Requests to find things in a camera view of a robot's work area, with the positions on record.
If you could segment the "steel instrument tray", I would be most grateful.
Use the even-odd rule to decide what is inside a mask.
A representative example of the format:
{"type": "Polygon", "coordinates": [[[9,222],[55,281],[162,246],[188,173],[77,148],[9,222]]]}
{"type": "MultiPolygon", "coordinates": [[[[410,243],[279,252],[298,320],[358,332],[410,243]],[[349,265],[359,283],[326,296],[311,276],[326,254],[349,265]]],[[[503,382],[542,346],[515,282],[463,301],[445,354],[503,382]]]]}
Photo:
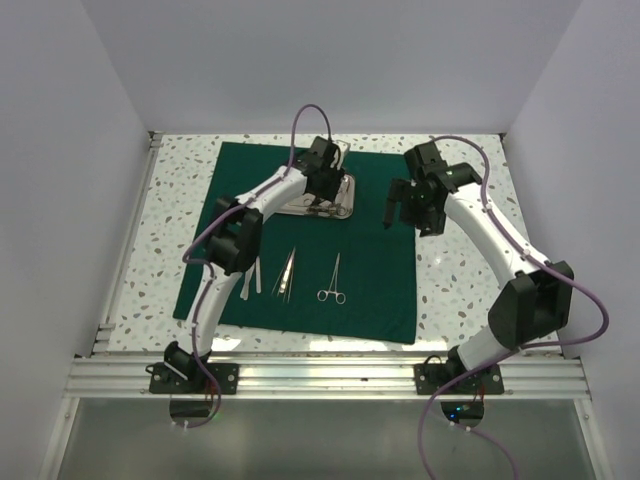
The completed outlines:
{"type": "MultiPolygon", "coordinates": [[[[349,173],[346,173],[342,177],[335,199],[333,201],[327,200],[329,202],[341,203],[344,207],[348,208],[350,210],[350,215],[347,218],[349,218],[354,211],[355,186],[356,186],[355,177],[349,173]]],[[[321,216],[309,216],[305,214],[303,201],[305,199],[314,199],[314,198],[318,198],[318,197],[312,194],[303,194],[302,196],[285,204],[283,207],[277,210],[276,213],[281,215],[290,215],[290,216],[321,217],[321,216]]],[[[330,219],[345,220],[347,218],[342,218],[342,219],[330,218],[330,219]]]]}

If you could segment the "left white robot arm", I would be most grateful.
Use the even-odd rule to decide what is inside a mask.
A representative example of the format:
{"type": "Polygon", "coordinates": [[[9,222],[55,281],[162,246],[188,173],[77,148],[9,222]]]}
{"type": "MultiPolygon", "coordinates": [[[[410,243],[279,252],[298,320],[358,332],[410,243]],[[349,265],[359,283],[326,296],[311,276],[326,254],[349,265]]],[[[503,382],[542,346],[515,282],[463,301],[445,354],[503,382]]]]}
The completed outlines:
{"type": "Polygon", "coordinates": [[[206,246],[203,259],[187,263],[203,265],[199,297],[190,309],[187,350],[171,342],[161,362],[148,367],[149,391],[153,394],[221,393],[221,380],[206,365],[214,334],[227,301],[241,276],[256,264],[264,223],[287,203],[312,195],[333,201],[345,170],[343,150],[330,138],[316,137],[311,146],[297,154],[253,189],[236,197],[216,201],[211,224],[196,238],[195,247],[206,246]]]}

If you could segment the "steel hemostat clamp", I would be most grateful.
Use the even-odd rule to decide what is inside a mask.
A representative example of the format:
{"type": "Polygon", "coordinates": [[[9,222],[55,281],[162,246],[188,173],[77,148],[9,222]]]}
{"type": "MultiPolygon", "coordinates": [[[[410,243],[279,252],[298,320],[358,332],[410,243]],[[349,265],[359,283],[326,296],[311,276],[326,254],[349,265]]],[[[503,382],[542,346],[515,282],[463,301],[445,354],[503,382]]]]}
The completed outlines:
{"type": "Polygon", "coordinates": [[[341,260],[341,254],[338,253],[336,255],[332,276],[331,276],[328,287],[325,289],[320,289],[316,294],[316,298],[318,301],[326,302],[327,300],[332,298],[335,301],[335,303],[338,305],[344,305],[346,303],[346,295],[343,292],[341,292],[338,287],[340,260],[341,260]]]}

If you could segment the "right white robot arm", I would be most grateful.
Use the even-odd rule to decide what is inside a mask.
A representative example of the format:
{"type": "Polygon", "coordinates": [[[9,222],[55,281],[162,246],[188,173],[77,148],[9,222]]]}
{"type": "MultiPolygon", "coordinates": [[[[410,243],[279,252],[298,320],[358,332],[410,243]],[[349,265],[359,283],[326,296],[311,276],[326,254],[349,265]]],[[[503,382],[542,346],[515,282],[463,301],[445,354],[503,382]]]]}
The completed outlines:
{"type": "Polygon", "coordinates": [[[443,234],[453,221],[482,254],[500,289],[486,327],[452,348],[445,363],[423,368],[436,385],[468,392],[491,362],[567,324],[574,273],[564,261],[550,262],[507,220],[487,192],[487,173],[466,162],[448,164],[434,142],[406,151],[404,159],[409,177],[392,180],[384,227],[400,220],[427,237],[443,234]]]}

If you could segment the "green surgical cloth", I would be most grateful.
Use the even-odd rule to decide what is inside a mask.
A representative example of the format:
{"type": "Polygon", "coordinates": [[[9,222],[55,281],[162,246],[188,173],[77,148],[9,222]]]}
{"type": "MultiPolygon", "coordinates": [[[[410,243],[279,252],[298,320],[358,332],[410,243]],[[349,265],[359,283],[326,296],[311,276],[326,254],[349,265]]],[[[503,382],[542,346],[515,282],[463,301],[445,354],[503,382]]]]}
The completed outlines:
{"type": "Polygon", "coordinates": [[[345,220],[276,214],[261,238],[262,293],[240,298],[234,288],[220,325],[411,344],[416,337],[415,233],[385,229],[385,203],[394,178],[408,176],[399,154],[348,154],[344,166],[355,177],[353,214],[345,220]],[[296,247],[291,298],[271,294],[288,253],[296,247]],[[341,254],[338,287],[346,303],[316,294],[330,283],[341,254]]]}

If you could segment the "pointed steel tweezers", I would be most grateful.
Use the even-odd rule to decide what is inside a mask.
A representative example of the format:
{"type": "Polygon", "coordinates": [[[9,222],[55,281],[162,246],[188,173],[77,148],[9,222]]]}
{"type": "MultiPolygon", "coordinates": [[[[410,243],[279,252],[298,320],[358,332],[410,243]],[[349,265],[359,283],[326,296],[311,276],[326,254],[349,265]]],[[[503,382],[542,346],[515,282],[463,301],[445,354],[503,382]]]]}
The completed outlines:
{"type": "Polygon", "coordinates": [[[292,251],[285,264],[285,268],[284,268],[284,271],[281,277],[280,286],[279,286],[279,294],[282,296],[284,303],[288,303],[291,297],[294,261],[295,261],[295,252],[292,251]]]}

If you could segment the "steel forceps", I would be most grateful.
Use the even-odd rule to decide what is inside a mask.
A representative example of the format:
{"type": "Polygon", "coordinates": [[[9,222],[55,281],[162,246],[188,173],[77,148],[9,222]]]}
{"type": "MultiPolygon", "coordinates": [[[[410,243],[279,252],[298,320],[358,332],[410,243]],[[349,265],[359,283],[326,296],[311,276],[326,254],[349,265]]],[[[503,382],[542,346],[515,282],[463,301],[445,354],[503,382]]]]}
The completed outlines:
{"type": "Polygon", "coordinates": [[[284,268],[285,268],[285,264],[286,264],[286,262],[287,262],[287,259],[288,259],[289,255],[290,255],[290,253],[291,253],[292,251],[294,251],[294,252],[295,252],[295,256],[296,256],[296,247],[293,247],[293,248],[292,248],[292,250],[288,253],[287,258],[286,258],[286,260],[285,260],[285,263],[283,264],[283,266],[282,266],[282,269],[281,269],[280,273],[279,273],[279,274],[278,274],[278,276],[276,277],[276,281],[275,281],[275,283],[274,283],[274,285],[273,285],[273,287],[272,287],[272,290],[271,290],[271,294],[272,294],[273,296],[278,297],[278,298],[281,298],[281,299],[282,299],[282,296],[279,294],[279,286],[280,286],[280,282],[281,282],[281,277],[282,277],[282,274],[283,274],[283,271],[284,271],[284,268]]]}

